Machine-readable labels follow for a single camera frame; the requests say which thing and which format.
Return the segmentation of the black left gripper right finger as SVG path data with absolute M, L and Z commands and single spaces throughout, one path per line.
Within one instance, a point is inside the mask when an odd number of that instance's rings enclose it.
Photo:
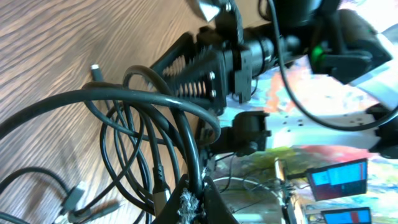
M 205 177 L 203 180 L 203 204 L 205 211 L 204 223 L 239 224 L 221 198 L 221 195 L 211 177 Z

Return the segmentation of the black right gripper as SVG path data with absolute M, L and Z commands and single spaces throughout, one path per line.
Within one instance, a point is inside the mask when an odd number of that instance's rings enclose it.
M 275 67 L 277 52 L 269 26 L 243 30 L 243 43 L 234 44 L 216 30 L 202 27 L 197 34 L 183 33 L 150 68 L 164 77 L 174 95 L 221 115 L 226 97 L 240 103 L 251 99 L 251 82 Z

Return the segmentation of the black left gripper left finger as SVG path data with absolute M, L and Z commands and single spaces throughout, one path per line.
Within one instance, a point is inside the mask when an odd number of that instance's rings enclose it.
M 158 224 L 191 224 L 194 222 L 198 216 L 199 199 L 188 190 L 188 184 L 188 175 L 182 175 L 158 216 Z

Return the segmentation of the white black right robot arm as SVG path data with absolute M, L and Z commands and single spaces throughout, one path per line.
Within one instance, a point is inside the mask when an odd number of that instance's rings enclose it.
M 338 1 L 269 1 L 266 25 L 244 28 L 234 1 L 192 1 L 191 8 L 215 27 L 183 34 L 158 61 L 163 73 L 179 57 L 185 67 L 165 81 L 177 95 L 220 113 L 226 97 L 251 99 L 251 82 L 260 74 L 307 55 L 313 72 L 347 84 L 390 60 L 375 32 Z

